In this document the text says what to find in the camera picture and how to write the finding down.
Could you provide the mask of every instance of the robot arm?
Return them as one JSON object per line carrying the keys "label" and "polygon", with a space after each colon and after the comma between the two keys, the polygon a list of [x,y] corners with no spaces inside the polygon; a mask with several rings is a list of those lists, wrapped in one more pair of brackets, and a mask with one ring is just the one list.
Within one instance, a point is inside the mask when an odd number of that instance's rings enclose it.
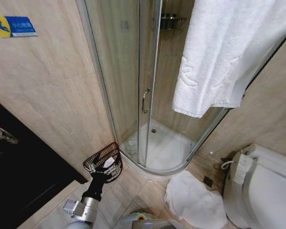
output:
{"label": "robot arm", "polygon": [[96,220],[97,208],[102,199],[102,187],[119,168],[96,168],[91,171],[92,182],[81,201],[68,199],[63,210],[71,214],[77,222],[69,224],[65,229],[92,229]]}

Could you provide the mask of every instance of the shower enclosure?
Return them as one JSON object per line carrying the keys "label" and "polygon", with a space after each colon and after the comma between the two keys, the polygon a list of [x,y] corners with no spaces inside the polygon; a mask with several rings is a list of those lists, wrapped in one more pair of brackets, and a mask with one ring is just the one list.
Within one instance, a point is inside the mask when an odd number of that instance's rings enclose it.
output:
{"label": "shower enclosure", "polygon": [[121,152],[152,174],[184,169],[226,114],[211,108],[199,119],[172,110],[194,1],[77,3]]}

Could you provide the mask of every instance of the white towel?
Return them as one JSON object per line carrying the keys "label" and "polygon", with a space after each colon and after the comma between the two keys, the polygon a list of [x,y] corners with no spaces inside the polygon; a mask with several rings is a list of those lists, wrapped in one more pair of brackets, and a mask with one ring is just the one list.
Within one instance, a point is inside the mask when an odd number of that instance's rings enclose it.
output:
{"label": "white towel", "polygon": [[221,195],[208,191],[188,171],[170,179],[164,200],[172,213],[195,228],[220,229],[227,222]]}
{"label": "white towel", "polygon": [[196,0],[173,109],[201,118],[211,106],[239,107],[245,88],[286,34],[286,0]]}

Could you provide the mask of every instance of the dark door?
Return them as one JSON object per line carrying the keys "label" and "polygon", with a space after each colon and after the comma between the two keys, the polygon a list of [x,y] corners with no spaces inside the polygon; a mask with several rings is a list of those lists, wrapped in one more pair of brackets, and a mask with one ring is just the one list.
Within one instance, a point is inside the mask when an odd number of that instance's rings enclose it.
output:
{"label": "dark door", "polygon": [[0,105],[0,222],[6,224],[4,228],[18,227],[75,179],[87,181]]}

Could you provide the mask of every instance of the toilet hose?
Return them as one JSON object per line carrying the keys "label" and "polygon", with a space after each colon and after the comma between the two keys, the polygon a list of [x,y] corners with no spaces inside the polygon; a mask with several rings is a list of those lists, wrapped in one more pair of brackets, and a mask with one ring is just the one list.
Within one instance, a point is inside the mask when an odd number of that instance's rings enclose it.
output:
{"label": "toilet hose", "polygon": [[232,164],[234,161],[227,161],[227,162],[224,162],[222,165],[221,165],[221,169],[222,170],[226,170],[227,168],[229,168],[229,165]]}

